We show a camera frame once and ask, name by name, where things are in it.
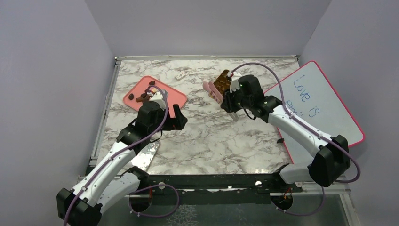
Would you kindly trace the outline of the pink silicone tongs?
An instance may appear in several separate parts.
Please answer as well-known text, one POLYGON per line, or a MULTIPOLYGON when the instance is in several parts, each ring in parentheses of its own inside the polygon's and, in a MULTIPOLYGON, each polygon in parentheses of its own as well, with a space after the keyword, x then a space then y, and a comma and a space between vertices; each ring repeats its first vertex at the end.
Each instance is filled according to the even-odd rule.
POLYGON ((230 89, 231 82, 223 83, 219 86, 216 86, 213 82, 205 81, 202 83, 202 87, 205 91, 208 92, 208 95, 214 99, 219 105, 222 104, 224 99, 224 92, 230 89))

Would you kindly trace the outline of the pink framed whiteboard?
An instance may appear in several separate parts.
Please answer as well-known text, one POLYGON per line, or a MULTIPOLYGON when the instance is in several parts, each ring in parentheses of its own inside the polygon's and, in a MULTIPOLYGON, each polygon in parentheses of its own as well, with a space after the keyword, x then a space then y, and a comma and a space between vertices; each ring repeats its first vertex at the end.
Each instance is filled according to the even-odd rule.
POLYGON ((265 95, 281 98, 287 108, 321 130, 324 135, 342 135, 349 146, 363 142, 366 135, 316 61, 309 61, 280 80, 279 90, 272 74, 261 80, 265 95))

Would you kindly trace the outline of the small white card box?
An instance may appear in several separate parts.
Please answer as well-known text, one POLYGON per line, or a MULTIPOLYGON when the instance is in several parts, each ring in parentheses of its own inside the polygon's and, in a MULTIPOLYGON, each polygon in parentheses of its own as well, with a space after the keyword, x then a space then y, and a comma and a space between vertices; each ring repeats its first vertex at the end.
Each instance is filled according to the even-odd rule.
POLYGON ((175 76, 175 79, 177 80, 177 81, 180 81, 181 79, 183 79, 184 77, 186 77, 186 73, 183 73, 183 72, 181 72, 180 74, 177 74, 176 76, 175 76))

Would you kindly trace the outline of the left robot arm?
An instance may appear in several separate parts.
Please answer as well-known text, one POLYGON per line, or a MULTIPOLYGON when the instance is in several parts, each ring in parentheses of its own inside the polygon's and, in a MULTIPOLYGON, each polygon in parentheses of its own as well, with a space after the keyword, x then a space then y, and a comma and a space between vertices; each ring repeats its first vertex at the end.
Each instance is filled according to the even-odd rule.
POLYGON ((63 225, 96 226, 102 214, 125 195, 153 188, 148 182, 148 173, 138 166, 126 170, 118 180, 115 177, 147 147, 155 133, 185 127, 187 118, 180 106, 173 104, 172 109, 173 117, 162 100, 144 102, 137 118, 120 131, 100 163, 73 188, 58 192, 57 211, 63 225))

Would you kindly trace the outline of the gold chocolate tin box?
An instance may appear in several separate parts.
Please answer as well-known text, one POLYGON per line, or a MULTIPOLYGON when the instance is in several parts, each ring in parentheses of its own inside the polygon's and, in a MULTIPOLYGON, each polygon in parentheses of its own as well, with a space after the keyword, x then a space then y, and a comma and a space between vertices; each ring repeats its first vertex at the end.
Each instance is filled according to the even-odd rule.
POLYGON ((217 79, 213 82, 215 88, 223 95, 224 91, 230 89, 231 78, 228 77, 228 73, 230 71, 225 69, 222 73, 217 77, 217 79))

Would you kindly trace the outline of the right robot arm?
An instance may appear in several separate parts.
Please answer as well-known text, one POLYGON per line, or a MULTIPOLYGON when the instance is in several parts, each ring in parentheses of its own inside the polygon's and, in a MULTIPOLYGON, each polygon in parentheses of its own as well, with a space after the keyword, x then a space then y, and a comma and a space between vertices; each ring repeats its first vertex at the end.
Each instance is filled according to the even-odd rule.
POLYGON ((233 74, 228 77, 230 87, 223 93, 221 108, 227 113, 249 110, 255 118, 269 123, 298 142, 312 157, 301 164, 288 164, 271 179, 279 192, 295 182, 315 182, 328 187, 350 166, 346 138, 327 137, 321 131, 289 111, 280 99, 266 96, 259 80, 253 75, 233 74))

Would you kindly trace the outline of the pink plastic tray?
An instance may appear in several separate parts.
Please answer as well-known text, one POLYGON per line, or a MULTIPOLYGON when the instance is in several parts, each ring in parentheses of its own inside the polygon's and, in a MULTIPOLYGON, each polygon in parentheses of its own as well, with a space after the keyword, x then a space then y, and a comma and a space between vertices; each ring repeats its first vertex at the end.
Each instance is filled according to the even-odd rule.
POLYGON ((166 90, 168 92, 167 102, 168 102, 169 114, 171 118, 174 118, 173 104, 178 104, 181 109, 184 106, 184 104, 187 102, 187 96, 184 93, 178 91, 177 89, 151 76, 144 76, 139 80, 139 82, 137 82, 136 85, 134 85, 130 89, 130 91, 127 92, 127 94, 123 97, 124 104, 126 104, 128 107, 138 112, 139 108, 143 105, 143 102, 136 102, 136 98, 141 97, 141 94, 147 90, 150 81, 155 81, 156 82, 155 86, 163 90, 166 90), (128 99, 128 96, 131 93, 134 94, 133 100, 128 99))

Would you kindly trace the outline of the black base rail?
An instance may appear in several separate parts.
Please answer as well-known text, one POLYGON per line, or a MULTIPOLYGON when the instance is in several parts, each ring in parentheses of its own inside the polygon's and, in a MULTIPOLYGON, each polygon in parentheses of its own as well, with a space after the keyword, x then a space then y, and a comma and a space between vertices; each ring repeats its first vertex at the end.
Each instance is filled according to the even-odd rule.
POLYGON ((301 192, 272 174, 150 175, 129 195, 134 210, 152 206, 271 204, 271 195, 301 192))

